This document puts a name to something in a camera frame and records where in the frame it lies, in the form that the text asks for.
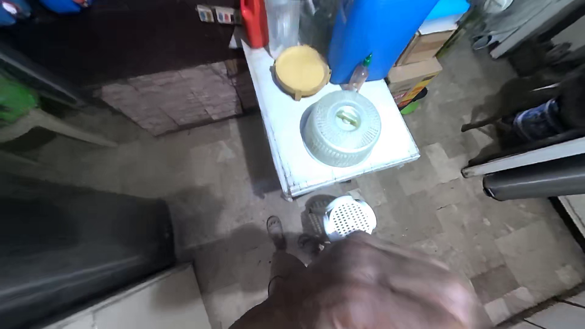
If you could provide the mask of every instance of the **blue water container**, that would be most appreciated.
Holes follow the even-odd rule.
[[[372,54],[367,81],[379,80],[398,59],[438,0],[342,0],[327,59],[331,83],[348,83]]]

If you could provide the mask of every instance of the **electrical outlet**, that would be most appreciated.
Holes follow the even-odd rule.
[[[201,22],[215,22],[214,20],[214,12],[211,10],[210,7],[197,5],[197,12],[199,12],[199,19]]]
[[[215,7],[215,18],[218,23],[223,24],[240,24],[242,19],[240,12],[229,7]]]

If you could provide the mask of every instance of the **clear plastic bottle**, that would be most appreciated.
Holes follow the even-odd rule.
[[[367,76],[370,73],[367,68],[370,63],[371,54],[369,54],[360,65],[356,66],[356,69],[353,70],[351,79],[349,79],[349,83],[346,84],[343,89],[359,92],[362,84],[366,82]]]
[[[265,0],[268,19],[268,47],[276,59],[284,49],[298,45],[298,25],[301,13],[299,0]]]

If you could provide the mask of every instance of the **white plastic table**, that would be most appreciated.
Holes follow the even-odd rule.
[[[380,138],[370,156],[360,164],[345,168],[317,162],[302,141],[301,117],[311,104],[330,92],[341,90],[340,86],[327,84],[315,95],[295,101],[274,83],[270,70],[274,60],[266,50],[251,49],[245,42],[242,42],[242,47],[252,75],[274,167],[287,200],[292,201],[294,197],[336,181],[402,165],[420,157],[388,86],[384,80],[378,80],[366,82],[360,89],[360,94],[378,109],[382,123]]]

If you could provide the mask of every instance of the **white basket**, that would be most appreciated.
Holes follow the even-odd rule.
[[[376,228],[376,215],[365,201],[342,196],[325,208],[323,226],[330,241],[341,240],[354,231],[371,234]]]

